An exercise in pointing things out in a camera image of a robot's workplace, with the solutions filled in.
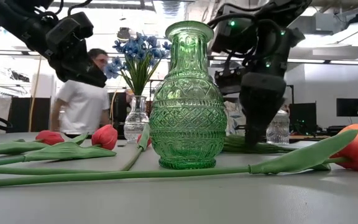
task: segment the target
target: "gray table surface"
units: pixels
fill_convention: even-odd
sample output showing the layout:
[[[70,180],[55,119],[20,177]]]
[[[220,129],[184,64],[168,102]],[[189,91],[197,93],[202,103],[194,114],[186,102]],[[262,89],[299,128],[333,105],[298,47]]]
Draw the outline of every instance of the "gray table surface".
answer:
[[[34,137],[35,133],[0,134],[0,142]],[[10,166],[118,170],[135,153],[135,147],[117,147],[115,151],[116,157]],[[253,164],[269,157],[272,156],[221,154],[217,167]],[[333,168],[331,172],[288,175],[239,174],[1,187],[0,224],[358,223],[358,172]],[[132,168],[159,169],[162,168],[158,155],[152,149],[144,152]],[[1,177],[13,176],[0,174]]]

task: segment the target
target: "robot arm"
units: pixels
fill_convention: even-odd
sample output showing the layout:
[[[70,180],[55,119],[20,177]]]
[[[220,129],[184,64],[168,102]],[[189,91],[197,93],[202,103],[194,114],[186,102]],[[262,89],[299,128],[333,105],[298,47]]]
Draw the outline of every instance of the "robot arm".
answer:
[[[85,38],[93,35],[92,23],[83,12],[70,15],[69,9],[69,16],[59,20],[53,12],[36,9],[48,9],[51,3],[53,0],[0,0],[0,27],[44,56],[61,81],[76,80],[104,87],[107,78],[88,57],[86,49]]]
[[[211,50],[229,54],[223,72],[215,74],[216,83],[224,95],[240,93],[247,117],[246,143],[251,146],[265,134],[284,102],[288,55],[305,38],[287,26],[310,4],[311,0],[274,0],[257,9],[223,4],[208,23],[216,27]],[[243,58],[245,68],[232,73],[231,57]]]

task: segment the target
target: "computer monitor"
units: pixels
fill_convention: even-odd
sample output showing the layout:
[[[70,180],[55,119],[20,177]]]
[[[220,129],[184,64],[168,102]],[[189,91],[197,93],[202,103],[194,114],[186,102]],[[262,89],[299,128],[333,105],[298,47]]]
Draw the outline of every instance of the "computer monitor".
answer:
[[[316,103],[290,104],[290,124],[292,126],[302,126],[304,129],[302,130],[302,132],[305,132],[303,134],[306,133],[311,134],[316,132],[317,131]]]
[[[336,116],[358,117],[358,99],[337,98]]]

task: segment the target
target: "glass jar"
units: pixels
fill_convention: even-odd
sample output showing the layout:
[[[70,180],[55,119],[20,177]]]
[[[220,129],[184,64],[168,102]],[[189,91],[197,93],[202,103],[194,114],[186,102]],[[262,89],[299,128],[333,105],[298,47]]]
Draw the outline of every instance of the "glass jar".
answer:
[[[223,148],[227,118],[223,97],[208,75],[207,43],[213,30],[182,21],[167,28],[172,43],[168,75],[156,88],[150,137],[159,164],[168,169],[216,165]]]
[[[269,144],[290,143],[290,117],[284,110],[279,110],[266,129]]]
[[[142,134],[144,126],[149,122],[146,113],[146,97],[133,96],[131,112],[127,115],[124,125],[124,136],[127,143],[136,143],[137,137]]]

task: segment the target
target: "wall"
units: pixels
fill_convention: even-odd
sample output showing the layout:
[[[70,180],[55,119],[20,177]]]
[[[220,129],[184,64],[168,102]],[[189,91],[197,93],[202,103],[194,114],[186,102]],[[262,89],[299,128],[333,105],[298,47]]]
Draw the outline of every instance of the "wall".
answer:
[[[336,98],[358,98],[358,65],[299,65],[285,78],[294,85],[295,103],[316,102],[321,127],[358,123],[336,116]]]

